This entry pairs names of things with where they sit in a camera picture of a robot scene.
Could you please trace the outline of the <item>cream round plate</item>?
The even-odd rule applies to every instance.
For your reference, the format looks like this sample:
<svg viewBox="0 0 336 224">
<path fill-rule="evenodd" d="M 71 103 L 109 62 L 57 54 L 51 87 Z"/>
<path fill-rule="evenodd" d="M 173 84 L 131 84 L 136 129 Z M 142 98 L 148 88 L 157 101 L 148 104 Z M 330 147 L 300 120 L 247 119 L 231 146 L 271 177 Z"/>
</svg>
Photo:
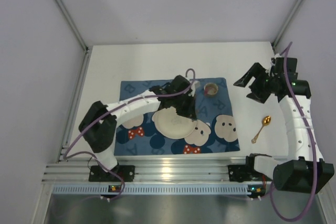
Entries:
<svg viewBox="0 0 336 224">
<path fill-rule="evenodd" d="M 196 120 L 177 115 L 174 107 L 156 111 L 152 116 L 152 121 L 158 132 L 174 140 L 189 136 L 197 124 Z"/>
</svg>

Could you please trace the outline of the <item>gold spoon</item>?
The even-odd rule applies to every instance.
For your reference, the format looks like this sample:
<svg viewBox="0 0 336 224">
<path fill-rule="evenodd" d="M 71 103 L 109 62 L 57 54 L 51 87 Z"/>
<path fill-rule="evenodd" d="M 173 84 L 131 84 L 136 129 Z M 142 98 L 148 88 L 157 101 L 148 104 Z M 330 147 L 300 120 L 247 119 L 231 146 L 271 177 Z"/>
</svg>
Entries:
<svg viewBox="0 0 336 224">
<path fill-rule="evenodd" d="M 257 139 L 262 131 L 262 129 L 265 127 L 265 126 L 268 126 L 271 122 L 271 116 L 268 115 L 266 117 L 264 117 L 261 121 L 261 127 L 259 129 L 259 131 L 257 132 L 257 134 L 251 139 L 251 143 L 252 144 L 255 144 L 257 142 Z"/>
</svg>

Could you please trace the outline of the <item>small beige cup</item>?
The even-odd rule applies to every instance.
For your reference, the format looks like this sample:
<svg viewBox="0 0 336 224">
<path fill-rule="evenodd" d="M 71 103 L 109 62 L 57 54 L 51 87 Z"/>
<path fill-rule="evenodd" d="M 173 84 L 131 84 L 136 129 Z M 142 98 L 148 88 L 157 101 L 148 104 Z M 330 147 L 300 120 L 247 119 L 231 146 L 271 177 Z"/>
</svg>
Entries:
<svg viewBox="0 0 336 224">
<path fill-rule="evenodd" d="M 215 83 L 207 83 L 204 85 L 204 95 L 206 97 L 214 97 L 218 93 L 218 85 Z"/>
</svg>

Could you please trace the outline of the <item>blue cartoon placemat cloth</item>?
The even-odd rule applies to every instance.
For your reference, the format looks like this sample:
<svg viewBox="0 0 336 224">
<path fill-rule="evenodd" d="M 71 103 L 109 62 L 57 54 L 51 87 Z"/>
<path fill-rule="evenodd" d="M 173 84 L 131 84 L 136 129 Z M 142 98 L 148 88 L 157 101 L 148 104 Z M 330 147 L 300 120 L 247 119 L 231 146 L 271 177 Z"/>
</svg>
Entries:
<svg viewBox="0 0 336 224">
<path fill-rule="evenodd" d="M 121 124 L 116 156 L 227 153 L 240 150 L 225 78 L 199 79 L 195 121 L 173 109 L 147 113 Z"/>
</svg>

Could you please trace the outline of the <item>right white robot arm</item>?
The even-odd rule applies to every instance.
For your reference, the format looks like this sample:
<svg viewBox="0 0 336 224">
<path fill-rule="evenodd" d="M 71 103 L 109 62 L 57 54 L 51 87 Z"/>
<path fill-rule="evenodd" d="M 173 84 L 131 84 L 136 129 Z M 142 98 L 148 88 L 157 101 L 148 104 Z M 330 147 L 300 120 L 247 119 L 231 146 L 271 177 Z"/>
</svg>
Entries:
<svg viewBox="0 0 336 224">
<path fill-rule="evenodd" d="M 310 114 L 311 91 L 306 80 L 299 80 L 297 59 L 272 58 L 269 70 L 254 63 L 234 85 L 245 87 L 251 78 L 248 98 L 265 103 L 271 94 L 282 110 L 288 139 L 288 156 L 279 162 L 266 154 L 250 154 L 246 165 L 270 178 L 277 190 L 318 193 L 334 175 L 334 166 L 324 161 L 317 146 Z"/>
</svg>

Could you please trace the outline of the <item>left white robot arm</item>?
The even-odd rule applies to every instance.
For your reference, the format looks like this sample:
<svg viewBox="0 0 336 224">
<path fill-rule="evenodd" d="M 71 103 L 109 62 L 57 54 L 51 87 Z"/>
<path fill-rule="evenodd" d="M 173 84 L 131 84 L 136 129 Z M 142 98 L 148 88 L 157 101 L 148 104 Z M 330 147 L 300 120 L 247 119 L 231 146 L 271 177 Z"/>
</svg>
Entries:
<svg viewBox="0 0 336 224">
<path fill-rule="evenodd" d="M 195 121 L 195 92 L 198 87 L 198 81 L 178 75 L 164 86 L 152 86 L 126 100 L 112 104 L 97 101 L 79 124 L 79 136 L 89 144 L 103 171 L 110 172 L 118 166 L 113 142 L 121 124 L 140 115 L 170 109 L 178 116 Z"/>
</svg>

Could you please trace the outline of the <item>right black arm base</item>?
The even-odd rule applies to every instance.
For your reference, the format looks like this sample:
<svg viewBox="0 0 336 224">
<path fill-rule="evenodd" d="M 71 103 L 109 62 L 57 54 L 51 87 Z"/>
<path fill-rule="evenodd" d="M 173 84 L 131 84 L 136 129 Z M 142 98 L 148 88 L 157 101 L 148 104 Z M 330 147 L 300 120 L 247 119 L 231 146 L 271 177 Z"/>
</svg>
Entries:
<svg viewBox="0 0 336 224">
<path fill-rule="evenodd" d="M 228 165 L 228 174 L 230 182 L 261 182 L 266 180 L 271 181 L 265 174 L 257 172 L 254 169 L 255 157 L 267 156 L 265 154 L 253 153 L 245 157 L 245 163 L 241 165 Z"/>
</svg>

